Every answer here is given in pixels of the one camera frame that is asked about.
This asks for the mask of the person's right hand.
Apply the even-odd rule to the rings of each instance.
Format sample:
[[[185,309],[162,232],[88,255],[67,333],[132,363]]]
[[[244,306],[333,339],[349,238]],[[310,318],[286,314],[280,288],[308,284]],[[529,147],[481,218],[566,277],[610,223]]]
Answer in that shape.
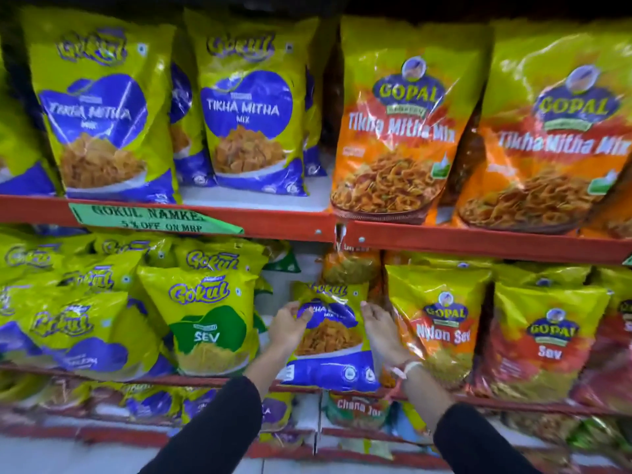
[[[401,342],[397,323],[384,311],[383,327],[379,332],[367,332],[371,349],[377,353],[383,366],[399,365],[409,359],[418,360]]]

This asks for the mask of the person's left hand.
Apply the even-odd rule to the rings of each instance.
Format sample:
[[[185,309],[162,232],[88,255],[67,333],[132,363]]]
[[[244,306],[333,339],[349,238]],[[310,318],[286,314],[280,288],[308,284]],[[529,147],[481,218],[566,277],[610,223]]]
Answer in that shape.
[[[275,314],[269,326],[269,347],[285,359],[288,359],[296,350],[307,330],[307,327],[303,329],[298,325],[300,310],[304,310],[300,302],[285,304]]]

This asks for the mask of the small yellow blue snack packet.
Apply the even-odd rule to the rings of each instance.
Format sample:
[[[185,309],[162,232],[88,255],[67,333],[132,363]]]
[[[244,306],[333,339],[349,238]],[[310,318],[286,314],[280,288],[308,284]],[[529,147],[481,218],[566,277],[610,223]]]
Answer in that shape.
[[[282,385],[338,392],[375,392],[380,387],[361,315],[369,284],[294,282],[296,317],[312,310],[302,339],[277,376]]]

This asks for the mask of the person's right forearm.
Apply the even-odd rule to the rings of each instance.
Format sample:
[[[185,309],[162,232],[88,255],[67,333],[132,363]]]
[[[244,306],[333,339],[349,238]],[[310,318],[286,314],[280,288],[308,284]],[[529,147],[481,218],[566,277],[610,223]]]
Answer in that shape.
[[[422,366],[400,386],[454,474],[541,474],[482,414],[456,402]]]

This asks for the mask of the person's left forearm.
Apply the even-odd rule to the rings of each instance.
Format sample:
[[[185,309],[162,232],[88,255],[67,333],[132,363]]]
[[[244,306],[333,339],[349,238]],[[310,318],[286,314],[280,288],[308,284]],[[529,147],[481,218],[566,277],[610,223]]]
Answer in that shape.
[[[262,428],[263,400],[301,337],[271,337],[244,373],[220,388],[138,474],[233,474]]]

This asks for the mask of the small orange snack packet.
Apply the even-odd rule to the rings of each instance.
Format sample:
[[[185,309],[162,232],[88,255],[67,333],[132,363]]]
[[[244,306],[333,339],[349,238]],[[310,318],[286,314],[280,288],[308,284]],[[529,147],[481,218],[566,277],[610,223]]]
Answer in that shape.
[[[380,278],[381,266],[380,250],[334,245],[322,258],[321,279],[327,284],[373,286]]]

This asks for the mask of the white wristband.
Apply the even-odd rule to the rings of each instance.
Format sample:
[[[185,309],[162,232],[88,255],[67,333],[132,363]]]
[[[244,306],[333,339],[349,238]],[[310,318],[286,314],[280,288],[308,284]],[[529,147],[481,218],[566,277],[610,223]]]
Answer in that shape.
[[[417,366],[423,366],[423,363],[419,360],[409,359],[399,365],[390,366],[389,371],[398,382],[405,381],[408,379],[408,374]]]

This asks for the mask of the yellow red snack packet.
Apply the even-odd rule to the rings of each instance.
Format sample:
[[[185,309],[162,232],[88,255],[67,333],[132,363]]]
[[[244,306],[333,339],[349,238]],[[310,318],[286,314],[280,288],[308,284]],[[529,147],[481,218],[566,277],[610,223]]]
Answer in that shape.
[[[632,268],[599,267],[591,281],[606,288],[610,299],[570,398],[632,416]]]
[[[473,369],[491,269],[386,265],[387,297],[406,348],[444,388],[463,388]]]
[[[556,263],[516,262],[496,264],[494,281],[516,287],[581,287],[593,267]]]
[[[495,284],[476,393],[522,403],[565,401],[584,369],[611,295],[604,287]]]

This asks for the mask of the red metal shelf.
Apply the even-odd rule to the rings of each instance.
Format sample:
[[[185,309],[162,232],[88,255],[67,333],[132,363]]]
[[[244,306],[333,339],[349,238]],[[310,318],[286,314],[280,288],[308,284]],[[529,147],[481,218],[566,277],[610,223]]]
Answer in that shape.
[[[532,456],[542,471],[553,472],[553,464],[564,457],[569,465],[558,467],[567,474],[632,474],[603,456],[571,453],[565,447],[548,444],[541,439],[511,430],[498,419],[492,424],[499,433],[526,456]],[[87,446],[112,444],[137,448],[161,448],[178,429],[149,430],[148,426],[110,425],[10,425],[0,434],[17,438],[73,440]],[[435,451],[430,438],[412,442],[382,431],[359,431],[324,427],[322,430],[289,430],[289,437],[301,438],[293,445],[280,444],[276,438],[266,442],[256,440],[245,454],[248,460],[288,461],[348,461],[375,464],[391,468],[411,468],[438,473],[448,469],[447,463]]]
[[[61,227],[86,227],[77,222],[69,203],[132,205],[141,207],[184,208],[234,224],[245,230],[247,238],[287,239],[292,241],[336,240],[336,219],[328,211],[283,211],[265,208],[163,205],[156,203],[118,203],[66,199],[60,197],[23,197],[0,195],[0,224],[52,224]]]
[[[48,377],[64,377],[68,379],[79,379],[89,381],[90,378],[65,371],[63,369],[38,368],[36,366],[18,366],[8,362],[0,362],[0,370],[7,372],[21,372],[35,375],[45,375]],[[140,377],[127,384],[147,384],[163,385],[170,387],[190,387],[193,389],[219,388],[222,387],[228,378],[222,377],[191,377],[185,375],[163,375],[158,377]],[[483,398],[471,396],[469,394],[453,394],[456,401],[475,406],[476,408],[490,411],[516,411],[532,413],[564,414],[572,416],[615,416],[620,418],[632,418],[632,413],[618,412],[607,408],[586,406],[570,403],[524,403],[521,401],[510,401],[497,398]]]
[[[339,240],[354,248],[463,254],[533,262],[632,266],[632,240],[361,221],[348,221],[341,225]]]

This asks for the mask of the yellow green snack packet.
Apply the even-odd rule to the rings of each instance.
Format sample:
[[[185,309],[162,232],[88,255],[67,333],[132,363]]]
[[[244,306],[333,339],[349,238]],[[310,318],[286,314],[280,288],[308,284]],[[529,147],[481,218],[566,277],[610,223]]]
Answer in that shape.
[[[180,241],[173,252],[178,267],[189,271],[241,270],[259,275],[269,261],[264,246],[241,238],[210,242],[186,239]]]
[[[233,377],[242,374],[258,354],[254,326],[258,274],[145,266],[138,269],[138,276],[173,335],[180,374]]]

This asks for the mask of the row of mixed snack packets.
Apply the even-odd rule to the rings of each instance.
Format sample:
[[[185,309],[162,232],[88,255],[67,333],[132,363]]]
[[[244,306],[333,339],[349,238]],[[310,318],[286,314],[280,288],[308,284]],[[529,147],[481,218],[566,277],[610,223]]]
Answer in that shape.
[[[81,381],[0,370],[0,430],[10,425],[123,424],[146,425],[149,430],[180,430],[219,389]],[[491,422],[498,419],[511,430],[565,447],[573,454],[603,456],[632,470],[632,438],[625,432],[625,428],[632,427],[629,418],[477,411]],[[280,444],[297,445],[302,439],[289,437],[289,430],[318,432],[324,427],[382,431],[412,442],[420,442],[422,437],[431,439],[421,417],[402,396],[275,387],[263,402],[263,427],[255,441],[276,438]],[[526,457],[540,469],[532,456]],[[568,465],[562,457],[553,464],[553,472],[543,472],[567,474],[559,473],[558,467]]]

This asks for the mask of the large orange yellow snack bag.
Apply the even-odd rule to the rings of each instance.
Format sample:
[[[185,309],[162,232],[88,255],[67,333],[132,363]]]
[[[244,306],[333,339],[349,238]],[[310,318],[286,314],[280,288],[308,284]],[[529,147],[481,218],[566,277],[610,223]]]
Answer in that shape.
[[[330,206],[340,218],[423,224],[483,92],[491,29],[341,19],[343,114]]]
[[[582,238],[632,239],[632,160],[579,233]]]
[[[632,152],[632,18],[492,23],[477,134],[483,158],[454,208],[462,228],[565,235]]]

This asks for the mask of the green paper shelf label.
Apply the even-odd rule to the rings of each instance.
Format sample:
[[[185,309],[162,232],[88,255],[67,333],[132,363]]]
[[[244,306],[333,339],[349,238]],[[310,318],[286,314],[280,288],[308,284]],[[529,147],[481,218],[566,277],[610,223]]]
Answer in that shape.
[[[69,203],[68,206],[77,222],[89,227],[200,235],[237,236],[245,234],[245,230],[240,226],[184,208],[85,203]]]

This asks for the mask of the large yellow blue snack bag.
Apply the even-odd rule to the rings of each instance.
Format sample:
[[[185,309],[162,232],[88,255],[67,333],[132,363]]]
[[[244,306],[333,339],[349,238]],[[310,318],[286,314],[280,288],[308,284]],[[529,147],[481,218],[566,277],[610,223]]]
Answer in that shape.
[[[247,18],[186,8],[217,185],[306,197],[304,116],[318,17]]]
[[[303,173],[305,177],[327,175],[319,154],[322,133],[322,97],[324,73],[336,41],[337,24],[335,17],[319,18],[319,24],[308,51],[303,117]]]
[[[198,71],[189,36],[178,27],[171,55],[170,133],[176,175],[181,186],[216,185],[205,135]]]
[[[0,195],[55,197],[59,191],[39,131],[12,93],[0,46]]]
[[[180,203],[170,129],[176,27],[35,6],[20,22],[66,198]]]

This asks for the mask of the pile of yellow blue packets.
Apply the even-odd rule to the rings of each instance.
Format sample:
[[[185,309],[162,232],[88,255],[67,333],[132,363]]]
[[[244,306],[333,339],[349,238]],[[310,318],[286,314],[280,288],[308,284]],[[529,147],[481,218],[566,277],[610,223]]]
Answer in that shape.
[[[169,328],[138,276],[173,266],[171,245],[149,234],[44,238],[0,227],[0,362],[96,381],[172,374]]]

